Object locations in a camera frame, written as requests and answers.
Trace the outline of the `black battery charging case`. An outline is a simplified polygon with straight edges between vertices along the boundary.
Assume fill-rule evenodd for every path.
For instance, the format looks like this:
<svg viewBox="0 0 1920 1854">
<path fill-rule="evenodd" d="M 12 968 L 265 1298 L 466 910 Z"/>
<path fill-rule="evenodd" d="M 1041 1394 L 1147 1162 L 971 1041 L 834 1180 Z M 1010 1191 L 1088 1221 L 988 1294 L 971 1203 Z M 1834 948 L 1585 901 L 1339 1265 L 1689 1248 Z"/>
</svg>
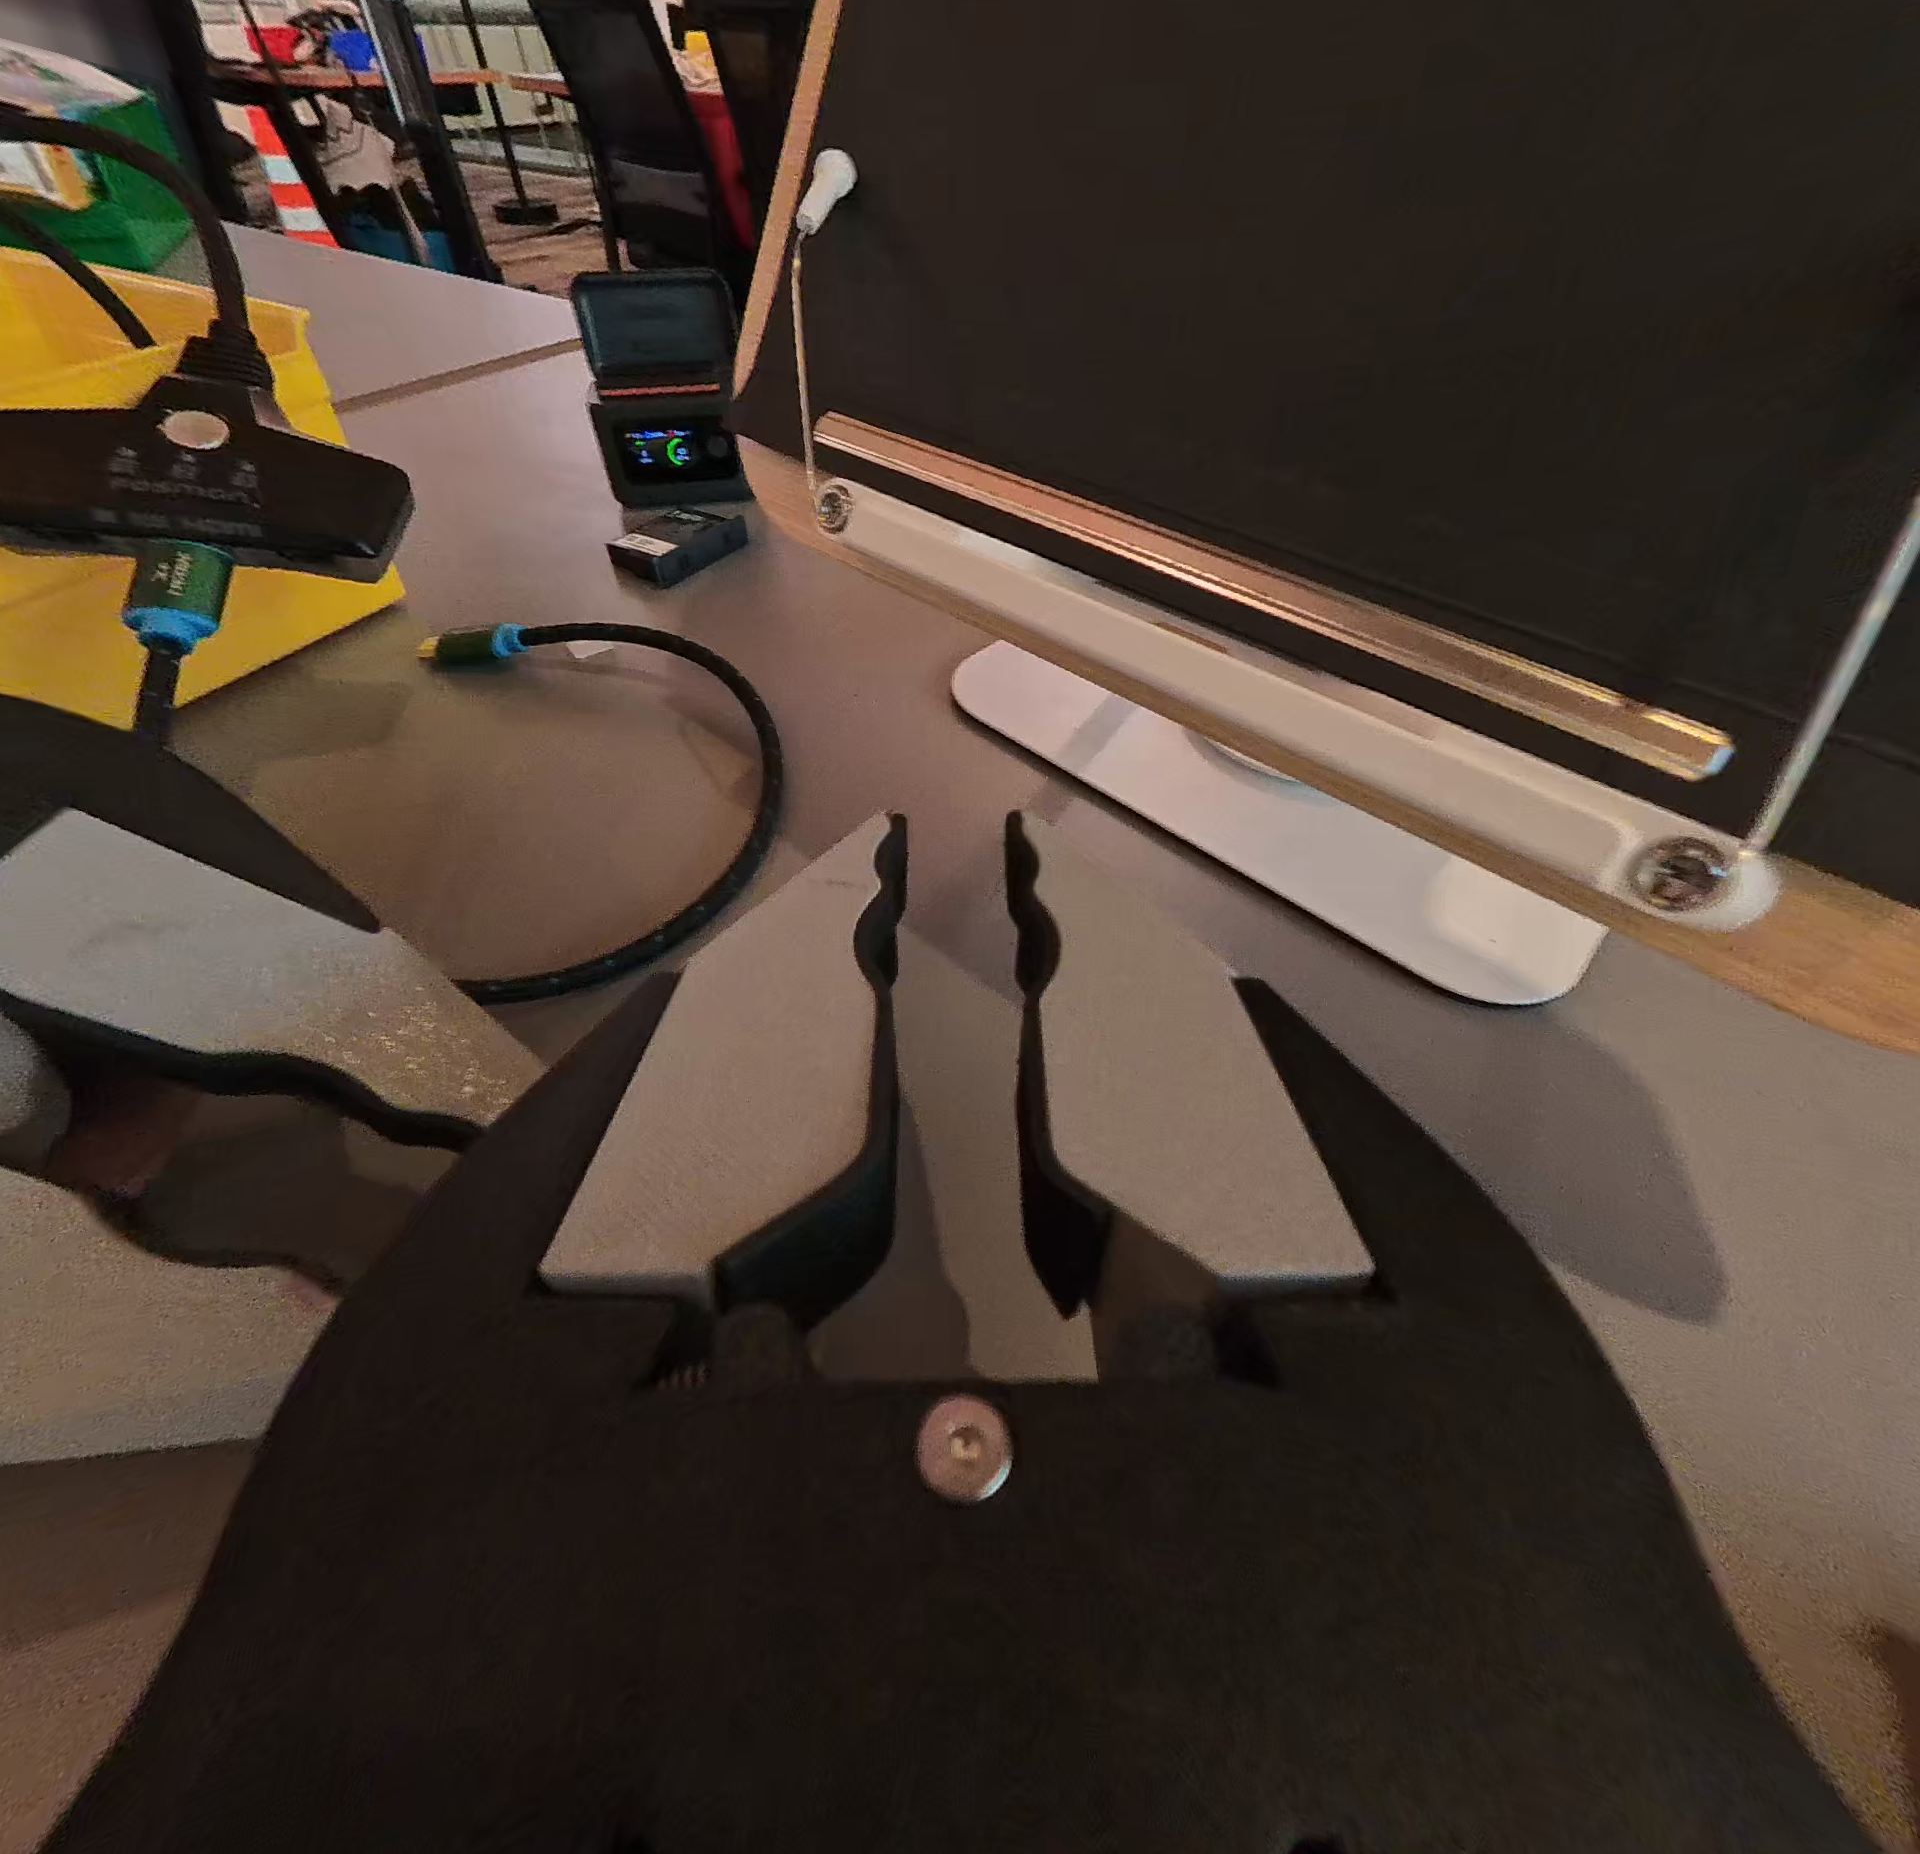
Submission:
<svg viewBox="0 0 1920 1854">
<path fill-rule="evenodd" d="M 750 500 L 733 429 L 737 319 L 706 267 L 579 274 L 567 301 L 592 375 L 592 429 L 631 512 Z"/>
</svg>

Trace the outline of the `green plastic bin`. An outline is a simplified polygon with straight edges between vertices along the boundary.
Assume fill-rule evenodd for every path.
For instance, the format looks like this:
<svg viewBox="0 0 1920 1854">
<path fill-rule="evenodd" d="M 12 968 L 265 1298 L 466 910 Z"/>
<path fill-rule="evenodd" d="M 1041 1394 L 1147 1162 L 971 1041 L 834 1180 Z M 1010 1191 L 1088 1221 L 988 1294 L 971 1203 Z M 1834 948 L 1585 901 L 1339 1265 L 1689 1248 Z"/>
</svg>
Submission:
<svg viewBox="0 0 1920 1854">
<path fill-rule="evenodd" d="M 1 41 L 1 101 L 179 161 L 149 90 L 51 48 Z M 190 236 L 188 214 L 168 190 L 88 151 L 3 140 L 1 196 L 93 265 L 155 271 Z"/>
</svg>

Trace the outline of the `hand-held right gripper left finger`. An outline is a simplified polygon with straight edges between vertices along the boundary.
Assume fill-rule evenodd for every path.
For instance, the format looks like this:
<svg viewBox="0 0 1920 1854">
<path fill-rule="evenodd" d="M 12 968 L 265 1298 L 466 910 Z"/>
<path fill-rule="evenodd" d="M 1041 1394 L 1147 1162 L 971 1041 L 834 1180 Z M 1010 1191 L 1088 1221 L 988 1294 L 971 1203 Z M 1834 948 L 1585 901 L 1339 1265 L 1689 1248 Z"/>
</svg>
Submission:
<svg viewBox="0 0 1920 1854">
<path fill-rule="evenodd" d="M 684 962 L 541 1287 L 812 1330 L 895 1234 L 907 821 L 875 811 Z"/>
</svg>

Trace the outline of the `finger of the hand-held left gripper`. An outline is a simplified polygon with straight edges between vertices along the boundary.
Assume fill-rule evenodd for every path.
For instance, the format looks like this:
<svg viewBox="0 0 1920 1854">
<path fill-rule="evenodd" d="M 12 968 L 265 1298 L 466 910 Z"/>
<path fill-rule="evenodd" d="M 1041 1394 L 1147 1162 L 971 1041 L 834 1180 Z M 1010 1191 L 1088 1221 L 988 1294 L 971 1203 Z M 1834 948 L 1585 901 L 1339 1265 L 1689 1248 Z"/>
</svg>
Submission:
<svg viewBox="0 0 1920 1854">
<path fill-rule="evenodd" d="M 77 1183 L 66 1151 L 73 1095 L 52 1055 L 25 1028 L 1 1020 L 1 1170 Z"/>
<path fill-rule="evenodd" d="M 409 943 L 83 809 L 3 849 L 3 1015 L 219 1097 L 297 1097 L 458 1150 L 541 1061 Z"/>
</svg>

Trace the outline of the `orange traffic cone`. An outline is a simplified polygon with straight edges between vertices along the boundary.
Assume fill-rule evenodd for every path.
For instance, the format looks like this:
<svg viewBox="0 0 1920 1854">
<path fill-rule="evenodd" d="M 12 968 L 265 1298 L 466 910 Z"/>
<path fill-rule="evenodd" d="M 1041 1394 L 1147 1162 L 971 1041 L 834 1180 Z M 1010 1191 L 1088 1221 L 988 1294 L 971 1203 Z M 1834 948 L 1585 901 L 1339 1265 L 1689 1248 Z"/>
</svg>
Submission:
<svg viewBox="0 0 1920 1854">
<path fill-rule="evenodd" d="M 270 112 L 265 105 L 235 105 L 233 111 L 245 115 L 245 125 L 276 207 L 278 232 L 299 243 L 338 246 L 339 243 L 331 234 L 326 216 L 299 175 L 299 165 L 291 156 Z"/>
</svg>

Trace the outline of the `black HDMI switch box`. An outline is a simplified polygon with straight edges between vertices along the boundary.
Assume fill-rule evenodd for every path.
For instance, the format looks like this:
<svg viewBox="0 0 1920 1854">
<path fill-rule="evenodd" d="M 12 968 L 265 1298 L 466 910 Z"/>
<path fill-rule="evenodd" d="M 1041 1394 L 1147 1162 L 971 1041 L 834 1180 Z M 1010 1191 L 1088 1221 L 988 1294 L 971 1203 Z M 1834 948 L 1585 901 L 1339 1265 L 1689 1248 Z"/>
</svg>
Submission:
<svg viewBox="0 0 1920 1854">
<path fill-rule="evenodd" d="M 299 432 L 256 386 L 170 372 L 125 406 L 1 412 L 1 537 L 19 551 L 171 540 L 370 584 L 412 512 L 404 469 Z"/>
</svg>

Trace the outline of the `wooden book stand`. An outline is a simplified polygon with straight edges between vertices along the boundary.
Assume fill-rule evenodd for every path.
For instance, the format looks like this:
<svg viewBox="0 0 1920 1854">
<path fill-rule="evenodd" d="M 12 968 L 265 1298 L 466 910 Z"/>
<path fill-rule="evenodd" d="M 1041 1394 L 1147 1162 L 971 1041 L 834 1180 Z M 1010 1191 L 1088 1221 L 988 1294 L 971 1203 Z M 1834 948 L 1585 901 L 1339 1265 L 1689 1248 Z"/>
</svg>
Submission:
<svg viewBox="0 0 1920 1854">
<path fill-rule="evenodd" d="M 1918 0 L 814 0 L 738 426 L 956 701 L 1461 997 L 1915 1050 Z"/>
</svg>

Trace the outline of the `yellow plastic bin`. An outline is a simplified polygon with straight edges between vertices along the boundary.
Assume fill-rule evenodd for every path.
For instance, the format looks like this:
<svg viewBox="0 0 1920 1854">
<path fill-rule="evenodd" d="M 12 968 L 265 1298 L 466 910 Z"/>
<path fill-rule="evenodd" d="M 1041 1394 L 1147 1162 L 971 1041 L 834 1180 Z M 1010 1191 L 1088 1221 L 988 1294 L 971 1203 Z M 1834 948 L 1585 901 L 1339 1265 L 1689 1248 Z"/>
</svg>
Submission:
<svg viewBox="0 0 1920 1854">
<path fill-rule="evenodd" d="M 1 386 L 7 409 L 123 406 L 147 391 L 211 321 L 208 287 L 104 267 L 98 277 L 157 335 L 135 348 L 107 314 L 41 255 L 1 253 Z M 291 426 L 342 446 L 345 432 L 309 340 L 310 311 L 247 300 Z M 56 556 L 1 546 L 1 692 L 127 729 L 144 651 L 121 619 L 125 556 Z M 395 607 L 404 584 L 375 584 L 237 564 L 221 630 L 180 668 L 182 703 Z"/>
</svg>

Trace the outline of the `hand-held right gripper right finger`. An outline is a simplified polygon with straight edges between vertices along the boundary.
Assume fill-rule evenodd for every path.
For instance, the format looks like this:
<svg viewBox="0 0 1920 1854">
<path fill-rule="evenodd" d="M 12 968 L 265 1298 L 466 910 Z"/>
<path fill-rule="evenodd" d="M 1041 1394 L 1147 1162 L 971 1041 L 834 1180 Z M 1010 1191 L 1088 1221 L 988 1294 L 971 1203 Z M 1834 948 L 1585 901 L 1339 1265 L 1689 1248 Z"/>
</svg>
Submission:
<svg viewBox="0 0 1920 1854">
<path fill-rule="evenodd" d="M 1056 1312 L 1362 1289 L 1374 1257 L 1228 962 L 1020 809 L 1003 875 L 1023 1248 Z"/>
</svg>

